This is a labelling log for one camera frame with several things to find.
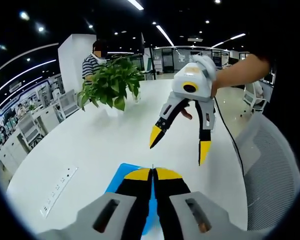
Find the power outlet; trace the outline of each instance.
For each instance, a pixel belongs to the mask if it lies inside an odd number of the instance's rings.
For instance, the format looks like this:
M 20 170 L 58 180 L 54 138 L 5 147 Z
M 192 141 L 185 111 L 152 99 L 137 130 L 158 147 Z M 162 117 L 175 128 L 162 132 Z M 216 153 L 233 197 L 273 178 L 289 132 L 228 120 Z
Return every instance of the power outlet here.
M 78 168 L 74 166 L 69 166 L 63 170 L 56 183 L 52 186 L 51 192 L 48 194 L 46 201 L 43 203 L 40 209 L 40 212 L 44 218 L 48 216 L 58 197 L 77 170 Z

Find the blue mat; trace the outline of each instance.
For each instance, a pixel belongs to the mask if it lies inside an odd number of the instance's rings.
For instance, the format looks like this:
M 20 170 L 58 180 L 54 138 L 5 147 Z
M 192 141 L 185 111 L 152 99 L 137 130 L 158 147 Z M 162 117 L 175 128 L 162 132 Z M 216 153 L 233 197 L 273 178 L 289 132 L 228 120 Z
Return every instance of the blue mat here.
M 135 170 L 141 169 L 141 166 L 136 166 L 132 164 L 122 163 L 116 173 L 114 174 L 113 179 L 111 180 L 109 186 L 105 190 L 106 193 L 115 193 L 124 180 L 125 176 Z M 155 187 L 154 182 L 152 181 L 152 188 L 151 188 L 151 198 L 149 201 L 149 215 L 146 218 L 145 226 L 142 231 L 142 235 L 146 235 L 149 230 L 152 228 L 155 222 L 155 217 L 157 215 L 157 200 L 155 198 Z

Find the white pillar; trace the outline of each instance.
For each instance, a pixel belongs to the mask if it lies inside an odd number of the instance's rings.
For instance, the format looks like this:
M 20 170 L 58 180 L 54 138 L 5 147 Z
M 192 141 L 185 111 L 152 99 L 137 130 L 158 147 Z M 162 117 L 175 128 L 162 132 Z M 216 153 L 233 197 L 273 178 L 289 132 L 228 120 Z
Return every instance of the white pillar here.
M 92 53 L 96 35 L 72 34 L 58 48 L 59 66 L 65 92 L 82 89 L 82 63 Z
M 143 54 L 143 65 L 144 65 L 144 70 L 146 72 L 152 70 L 152 64 L 150 65 L 150 69 L 148 69 L 149 62 L 151 63 L 151 55 L 150 55 L 150 48 L 147 47 L 144 49 L 144 54 Z M 148 80 L 148 74 L 144 75 L 144 80 Z

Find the black cable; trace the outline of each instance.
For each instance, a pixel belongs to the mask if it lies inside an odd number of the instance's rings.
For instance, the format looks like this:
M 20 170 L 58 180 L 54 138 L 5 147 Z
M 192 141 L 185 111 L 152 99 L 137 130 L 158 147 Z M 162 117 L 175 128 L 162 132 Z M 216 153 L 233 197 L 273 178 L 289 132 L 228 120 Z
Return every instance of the black cable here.
M 222 122 L 223 122 L 225 128 L 227 129 L 227 131 L 228 131 L 228 133 L 229 133 L 229 135 L 230 135 L 230 137 L 231 137 L 231 139 L 232 139 L 232 143 L 233 143 L 233 145 L 234 145 L 234 147 L 235 147 L 236 153 L 237 153 L 237 155 L 238 155 L 238 157 L 239 157 L 239 160 L 240 160 L 241 170 L 242 170 L 242 175 L 244 176 L 244 164 L 243 164 L 242 159 L 241 159 L 241 156 L 240 156 L 239 148 L 238 148 L 238 146 L 237 146 L 237 144 L 236 144 L 236 141 L 235 141 L 234 137 L 232 136 L 231 132 L 229 131 L 229 128 L 227 127 L 224 118 L 222 117 L 222 114 L 221 114 L 221 111 L 220 111 L 220 108 L 219 108 L 219 104 L 218 104 L 218 101 L 217 101 L 217 98 L 216 98 L 216 97 L 214 97 L 214 101 L 215 101 L 215 104 L 216 104 L 216 106 L 217 106 L 217 108 L 218 108 L 218 112 L 219 112 L 219 114 L 220 114 L 221 120 L 222 120 Z

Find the black sleeve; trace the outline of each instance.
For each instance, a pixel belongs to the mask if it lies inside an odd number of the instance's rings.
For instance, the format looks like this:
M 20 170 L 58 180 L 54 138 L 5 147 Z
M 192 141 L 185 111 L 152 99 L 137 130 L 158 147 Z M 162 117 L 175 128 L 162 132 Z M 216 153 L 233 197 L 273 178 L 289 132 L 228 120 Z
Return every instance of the black sleeve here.
M 278 55 L 279 16 L 275 1 L 259 0 L 248 15 L 248 51 L 273 66 Z

